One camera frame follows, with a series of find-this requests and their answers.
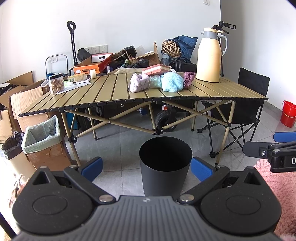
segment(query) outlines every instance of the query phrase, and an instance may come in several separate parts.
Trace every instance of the lavender towel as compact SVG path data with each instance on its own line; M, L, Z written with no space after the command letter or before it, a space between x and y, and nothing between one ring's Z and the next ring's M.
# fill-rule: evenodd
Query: lavender towel
M133 74L131 77L130 92L136 93L149 88L149 76L146 74Z
M185 72L184 73L184 89L188 89L194 80L196 73L194 72Z

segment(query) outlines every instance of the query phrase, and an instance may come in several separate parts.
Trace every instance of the chair foot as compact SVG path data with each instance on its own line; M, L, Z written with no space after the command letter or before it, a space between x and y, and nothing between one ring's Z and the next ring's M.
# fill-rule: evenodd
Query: chair foot
M210 158L215 158L216 157L216 153L215 152L210 152Z

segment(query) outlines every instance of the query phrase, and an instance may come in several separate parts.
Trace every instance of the wicker ball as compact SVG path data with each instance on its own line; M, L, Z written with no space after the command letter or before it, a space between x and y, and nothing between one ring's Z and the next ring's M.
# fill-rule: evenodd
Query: wicker ball
M177 45L177 43L172 40L163 41L162 51L164 53L167 53L169 56L171 56L173 58L177 58L177 57L181 56L181 49L180 49L179 45Z

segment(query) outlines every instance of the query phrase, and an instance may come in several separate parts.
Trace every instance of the blue gripper pad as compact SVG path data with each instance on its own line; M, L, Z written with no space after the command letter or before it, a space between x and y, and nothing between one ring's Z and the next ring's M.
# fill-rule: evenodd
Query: blue gripper pad
M195 156L191 160L191 171L202 182L210 177L216 171L216 168Z
M93 181L103 170L103 159L99 156L87 162L85 165L79 167L78 171L87 180Z
M296 131L276 132L274 133L275 142L296 141Z

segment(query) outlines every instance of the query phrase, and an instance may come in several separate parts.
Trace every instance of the power outlet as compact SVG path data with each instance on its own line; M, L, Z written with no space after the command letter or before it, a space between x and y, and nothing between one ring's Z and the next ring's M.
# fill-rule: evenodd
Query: power outlet
M108 45L101 45L100 53L108 53Z
M51 63L57 62L57 57L56 56L50 57L50 62Z
M87 52L89 52L90 54L92 53L92 51L91 51L91 47L85 48L85 50L86 50Z
M92 48L91 48L91 53L92 53L92 54L100 53L100 46L92 47Z

